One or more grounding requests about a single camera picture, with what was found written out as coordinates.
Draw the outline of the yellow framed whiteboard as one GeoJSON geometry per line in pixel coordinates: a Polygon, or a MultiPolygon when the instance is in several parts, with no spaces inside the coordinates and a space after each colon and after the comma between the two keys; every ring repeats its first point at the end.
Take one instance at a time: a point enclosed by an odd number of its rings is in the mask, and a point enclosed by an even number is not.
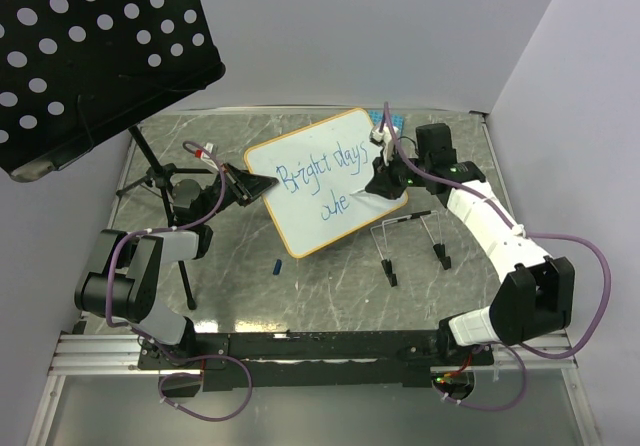
{"type": "Polygon", "coordinates": [[[364,190],[380,148],[369,140],[374,127],[356,108],[249,148],[251,173],[278,184],[263,196],[290,256],[301,259],[403,207],[364,190]]]}

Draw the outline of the blue marker cap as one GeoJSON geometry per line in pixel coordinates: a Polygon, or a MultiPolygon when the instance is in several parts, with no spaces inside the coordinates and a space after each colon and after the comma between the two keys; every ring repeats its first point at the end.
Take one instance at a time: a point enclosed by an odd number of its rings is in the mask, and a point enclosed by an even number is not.
{"type": "Polygon", "coordinates": [[[282,268],[282,264],[283,264],[283,262],[282,262],[281,259],[277,259],[276,260],[276,262],[274,264],[274,268],[273,268],[273,273],[272,273],[274,276],[277,276],[277,275],[280,274],[281,268],[282,268]]]}

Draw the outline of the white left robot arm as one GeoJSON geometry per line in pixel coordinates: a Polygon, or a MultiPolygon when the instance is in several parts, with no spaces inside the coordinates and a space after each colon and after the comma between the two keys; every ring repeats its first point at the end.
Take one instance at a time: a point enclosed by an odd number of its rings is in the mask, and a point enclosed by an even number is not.
{"type": "Polygon", "coordinates": [[[233,204],[252,204],[278,183],[275,177],[228,163],[207,187],[194,179],[178,182],[169,227],[100,232],[76,286],[76,308],[161,344],[162,356],[172,366],[189,366],[198,353],[194,324],[157,297],[161,266],[205,256],[213,238],[206,222],[233,204]]]}

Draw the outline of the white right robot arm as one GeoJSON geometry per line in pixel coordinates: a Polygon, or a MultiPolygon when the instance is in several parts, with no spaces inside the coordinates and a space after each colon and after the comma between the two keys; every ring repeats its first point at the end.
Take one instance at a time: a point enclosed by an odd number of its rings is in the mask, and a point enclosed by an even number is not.
{"type": "Polygon", "coordinates": [[[526,235],[481,169],[458,159],[448,125],[422,125],[415,135],[417,154],[409,157],[395,128],[372,128],[369,139],[381,154],[365,193],[397,199],[407,188],[420,187],[436,196],[471,233],[500,282],[490,305],[440,321],[438,356],[458,364],[472,347],[495,342],[512,346],[566,328],[575,281],[570,261],[552,257],[526,235]]]}

